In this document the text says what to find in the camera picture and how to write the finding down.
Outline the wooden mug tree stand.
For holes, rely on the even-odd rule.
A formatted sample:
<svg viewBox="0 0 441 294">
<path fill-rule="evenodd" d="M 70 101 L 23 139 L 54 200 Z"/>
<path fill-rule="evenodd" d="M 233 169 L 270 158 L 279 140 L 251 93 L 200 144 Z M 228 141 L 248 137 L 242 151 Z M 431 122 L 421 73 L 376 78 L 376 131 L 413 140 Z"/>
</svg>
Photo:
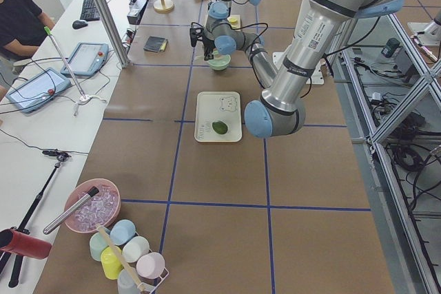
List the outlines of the wooden mug tree stand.
<svg viewBox="0 0 441 294">
<path fill-rule="evenodd" d="M 172 0 L 157 0 L 154 2 L 153 8 L 159 14 L 166 14 L 174 9 L 174 3 Z"/>
</svg>

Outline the aluminium frame post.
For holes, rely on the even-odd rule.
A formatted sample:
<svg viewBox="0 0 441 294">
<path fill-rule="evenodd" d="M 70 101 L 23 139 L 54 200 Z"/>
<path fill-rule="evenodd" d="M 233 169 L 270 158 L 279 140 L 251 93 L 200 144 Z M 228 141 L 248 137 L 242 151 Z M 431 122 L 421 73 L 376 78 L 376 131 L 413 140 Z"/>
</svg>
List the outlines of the aluminium frame post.
<svg viewBox="0 0 441 294">
<path fill-rule="evenodd" d="M 101 23 L 112 44 L 114 53 L 122 68 L 130 64 L 128 58 L 128 46 L 125 37 L 129 23 L 127 13 L 129 11 L 128 0 L 94 0 L 99 10 Z"/>
</svg>

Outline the wooden stick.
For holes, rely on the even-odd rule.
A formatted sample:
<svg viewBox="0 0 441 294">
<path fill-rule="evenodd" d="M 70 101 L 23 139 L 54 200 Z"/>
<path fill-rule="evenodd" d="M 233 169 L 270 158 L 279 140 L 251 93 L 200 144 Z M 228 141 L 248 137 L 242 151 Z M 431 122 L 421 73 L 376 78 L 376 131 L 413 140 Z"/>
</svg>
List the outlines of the wooden stick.
<svg viewBox="0 0 441 294">
<path fill-rule="evenodd" d="M 118 247 L 113 243 L 110 236 L 107 234 L 104 226 L 99 225 L 96 227 L 96 230 L 101 234 L 103 239 L 107 242 L 107 245 L 111 248 L 113 254 L 116 256 L 118 261 L 121 263 L 123 268 L 127 271 L 128 275 L 132 278 L 134 281 L 138 291 L 140 293 L 146 293 L 147 287 L 146 284 L 143 283 L 140 278 L 138 277 L 137 273 L 132 269 L 132 267 L 127 263 L 125 258 L 123 257 L 122 253 L 119 251 Z"/>
</svg>

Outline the pink cup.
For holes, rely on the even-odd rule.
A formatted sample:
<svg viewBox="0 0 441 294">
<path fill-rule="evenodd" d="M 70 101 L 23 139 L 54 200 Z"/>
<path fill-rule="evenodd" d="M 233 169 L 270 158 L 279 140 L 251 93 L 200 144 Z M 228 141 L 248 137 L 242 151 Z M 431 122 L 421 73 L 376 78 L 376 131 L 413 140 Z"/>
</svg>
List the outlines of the pink cup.
<svg viewBox="0 0 441 294">
<path fill-rule="evenodd" d="M 147 279 L 158 278 L 165 270 L 165 259 L 157 252 L 143 255 L 136 263 L 137 273 Z"/>
</svg>

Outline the black tripod stick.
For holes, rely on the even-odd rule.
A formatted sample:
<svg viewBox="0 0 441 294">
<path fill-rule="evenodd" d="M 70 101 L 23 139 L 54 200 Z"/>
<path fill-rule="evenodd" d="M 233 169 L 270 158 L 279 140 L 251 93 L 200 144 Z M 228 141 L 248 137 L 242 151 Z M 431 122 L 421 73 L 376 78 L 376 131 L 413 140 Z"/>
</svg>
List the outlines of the black tripod stick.
<svg viewBox="0 0 441 294">
<path fill-rule="evenodd" d="M 46 180 L 43 188 L 36 195 L 34 201 L 32 202 L 30 208 L 28 209 L 27 213 L 25 214 L 25 217 L 21 221 L 20 225 L 18 227 L 11 227 L 10 228 L 10 229 L 17 230 L 17 231 L 20 231 L 22 233 L 25 233 L 27 235 L 30 235 L 30 231 L 28 229 L 26 229 L 26 226 L 27 226 L 28 222 L 30 221 L 30 218 L 32 217 L 32 215 L 36 211 L 37 206 L 39 205 L 40 201 L 42 200 L 44 191 L 48 187 L 48 185 L 49 185 L 53 175 L 55 174 L 56 170 L 61 166 L 61 163 L 65 162 L 68 158 L 70 158 L 70 155 L 69 155 L 68 152 L 66 152 L 66 151 L 59 151 L 59 150 L 56 150 L 56 149 L 55 150 L 44 150 L 43 154 L 46 155 L 46 156 L 53 156 L 53 157 L 55 157 L 57 159 L 57 162 L 54 165 L 54 169 L 52 170 L 51 174 L 49 175 L 48 179 Z M 2 250 L 1 250 L 1 252 L 2 252 L 2 254 L 1 254 L 1 272 L 3 272 L 3 269 L 6 266 L 8 260 L 10 259 L 10 256 L 15 254 L 15 253 L 8 253 L 8 252 L 4 252 Z M 26 256 L 15 254 L 14 266 L 13 266 L 13 269 L 12 269 L 12 274 L 11 274 L 10 281 L 8 283 L 8 286 L 10 288 L 16 287 L 18 285 L 18 283 L 19 283 L 19 276 L 20 276 L 21 266 L 22 266 L 22 262 L 23 262 L 24 257 L 26 257 Z"/>
</svg>

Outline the white cup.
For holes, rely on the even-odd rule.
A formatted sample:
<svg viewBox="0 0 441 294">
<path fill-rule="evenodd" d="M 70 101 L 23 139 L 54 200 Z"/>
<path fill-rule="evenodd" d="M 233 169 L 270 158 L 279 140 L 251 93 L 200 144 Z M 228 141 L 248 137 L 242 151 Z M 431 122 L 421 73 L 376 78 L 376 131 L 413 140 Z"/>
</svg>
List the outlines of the white cup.
<svg viewBox="0 0 441 294">
<path fill-rule="evenodd" d="M 125 244 L 122 250 L 126 262 L 137 262 L 142 256 L 150 252 L 150 243 L 143 236 L 135 236 Z"/>
</svg>

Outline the red cylinder bottle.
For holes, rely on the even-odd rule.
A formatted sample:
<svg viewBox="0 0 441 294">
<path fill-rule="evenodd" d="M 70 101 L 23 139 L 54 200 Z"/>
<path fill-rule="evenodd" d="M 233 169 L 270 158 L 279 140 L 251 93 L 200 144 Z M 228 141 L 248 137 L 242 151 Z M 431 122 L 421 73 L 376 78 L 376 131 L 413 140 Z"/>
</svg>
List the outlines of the red cylinder bottle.
<svg viewBox="0 0 441 294">
<path fill-rule="evenodd" d="M 1 250 L 8 253 L 42 260 L 49 256 L 52 245 L 17 230 L 1 231 Z"/>
</svg>

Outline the light green bowl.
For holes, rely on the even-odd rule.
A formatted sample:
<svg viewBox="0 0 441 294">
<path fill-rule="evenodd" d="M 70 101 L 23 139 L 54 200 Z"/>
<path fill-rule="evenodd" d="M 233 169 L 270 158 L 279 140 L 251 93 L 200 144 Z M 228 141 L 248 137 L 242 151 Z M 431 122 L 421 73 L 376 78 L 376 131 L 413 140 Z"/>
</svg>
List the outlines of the light green bowl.
<svg viewBox="0 0 441 294">
<path fill-rule="evenodd" d="M 229 54 L 220 54 L 217 50 L 214 50 L 213 58 L 207 60 L 208 65 L 215 71 L 221 71 L 226 69 L 231 61 L 231 56 Z"/>
</svg>

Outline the near teach pendant tablet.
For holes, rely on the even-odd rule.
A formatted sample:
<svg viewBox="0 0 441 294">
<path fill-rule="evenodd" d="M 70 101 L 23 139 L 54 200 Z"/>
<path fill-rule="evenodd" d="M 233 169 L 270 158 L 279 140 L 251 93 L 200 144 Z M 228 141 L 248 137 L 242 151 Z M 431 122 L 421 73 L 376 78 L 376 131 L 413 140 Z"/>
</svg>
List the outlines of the near teach pendant tablet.
<svg viewBox="0 0 441 294">
<path fill-rule="evenodd" d="M 71 82 L 67 77 L 50 67 L 26 83 L 12 88 L 6 94 L 6 98 L 20 112 L 29 114 L 43 107 L 70 86 Z"/>
</svg>

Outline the grey folded cloth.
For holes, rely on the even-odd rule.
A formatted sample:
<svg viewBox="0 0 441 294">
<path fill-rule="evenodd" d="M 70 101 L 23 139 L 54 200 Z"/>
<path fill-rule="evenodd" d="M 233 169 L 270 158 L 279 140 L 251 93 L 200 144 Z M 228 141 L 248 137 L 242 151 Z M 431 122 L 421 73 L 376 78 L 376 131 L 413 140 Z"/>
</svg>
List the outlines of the grey folded cloth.
<svg viewBox="0 0 441 294">
<path fill-rule="evenodd" d="M 168 40 L 159 36 L 149 36 L 145 45 L 143 46 L 143 50 L 146 52 L 164 52 L 167 47 Z"/>
</svg>

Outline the blue cup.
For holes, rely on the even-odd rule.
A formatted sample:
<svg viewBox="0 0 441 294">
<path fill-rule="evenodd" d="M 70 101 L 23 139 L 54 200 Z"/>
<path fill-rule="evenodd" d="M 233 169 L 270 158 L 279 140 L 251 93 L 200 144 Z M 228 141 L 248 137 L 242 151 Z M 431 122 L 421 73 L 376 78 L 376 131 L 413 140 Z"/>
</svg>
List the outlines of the blue cup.
<svg viewBox="0 0 441 294">
<path fill-rule="evenodd" d="M 110 239 L 117 246 L 130 241 L 136 234 L 135 224 L 128 219 L 119 220 L 110 232 Z"/>
</svg>

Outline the green cup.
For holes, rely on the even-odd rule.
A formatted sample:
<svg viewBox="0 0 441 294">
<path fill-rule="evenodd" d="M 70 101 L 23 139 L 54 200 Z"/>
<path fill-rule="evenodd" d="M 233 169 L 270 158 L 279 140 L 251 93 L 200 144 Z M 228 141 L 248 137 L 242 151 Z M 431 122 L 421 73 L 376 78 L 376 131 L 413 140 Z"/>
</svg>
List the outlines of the green cup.
<svg viewBox="0 0 441 294">
<path fill-rule="evenodd" d="M 93 260 L 100 262 L 102 252 L 108 247 L 107 242 L 99 232 L 92 235 L 89 241 L 90 255 Z"/>
</svg>

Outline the white cup rack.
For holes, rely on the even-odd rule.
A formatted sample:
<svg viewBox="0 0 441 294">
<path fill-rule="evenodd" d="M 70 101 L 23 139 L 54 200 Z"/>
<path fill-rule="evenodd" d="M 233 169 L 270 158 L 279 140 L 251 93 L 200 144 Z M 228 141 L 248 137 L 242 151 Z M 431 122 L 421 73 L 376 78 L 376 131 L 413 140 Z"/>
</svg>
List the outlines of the white cup rack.
<svg viewBox="0 0 441 294">
<path fill-rule="evenodd" d="M 133 263 L 131 263 L 131 264 L 133 264 L 134 265 L 134 267 L 135 267 L 135 271 L 136 271 L 136 263 L 137 262 L 133 262 Z M 165 280 L 165 278 L 169 275 L 169 271 L 166 269 L 166 267 L 165 267 L 165 270 L 163 271 L 163 273 L 158 277 L 158 278 L 155 278 L 155 279 L 147 279 L 147 278 L 144 278 L 144 277 L 141 277 L 138 273 L 137 273 L 137 275 L 140 277 L 140 278 L 142 278 L 142 279 L 144 279 L 144 280 L 147 280 L 147 281 L 150 281 L 151 283 L 152 283 L 152 286 L 153 286 L 153 289 L 151 289 L 150 290 L 150 293 L 153 293 L 160 285 L 161 285 L 161 283 Z"/>
</svg>

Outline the grey cup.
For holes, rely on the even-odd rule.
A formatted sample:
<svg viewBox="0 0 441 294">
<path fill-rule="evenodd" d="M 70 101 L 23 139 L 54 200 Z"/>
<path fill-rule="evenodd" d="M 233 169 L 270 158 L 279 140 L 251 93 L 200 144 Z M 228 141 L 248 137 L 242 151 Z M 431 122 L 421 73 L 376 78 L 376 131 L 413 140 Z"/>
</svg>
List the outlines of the grey cup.
<svg viewBox="0 0 441 294">
<path fill-rule="evenodd" d="M 129 273 L 123 269 L 117 279 L 118 294 L 140 294 L 137 285 L 130 277 Z"/>
</svg>

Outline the pink bowl with ice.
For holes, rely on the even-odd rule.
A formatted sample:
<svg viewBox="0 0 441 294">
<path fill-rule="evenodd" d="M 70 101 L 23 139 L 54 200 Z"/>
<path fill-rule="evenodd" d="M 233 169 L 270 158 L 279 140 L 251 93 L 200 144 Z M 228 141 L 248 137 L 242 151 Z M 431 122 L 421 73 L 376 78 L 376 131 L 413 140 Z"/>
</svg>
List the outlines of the pink bowl with ice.
<svg viewBox="0 0 441 294">
<path fill-rule="evenodd" d="M 110 180 L 94 178 L 79 184 L 68 197 L 65 210 L 81 199 L 91 188 L 99 192 L 65 220 L 65 225 L 77 233 L 94 233 L 96 227 L 111 225 L 121 209 L 121 196 L 117 186 Z"/>
</svg>

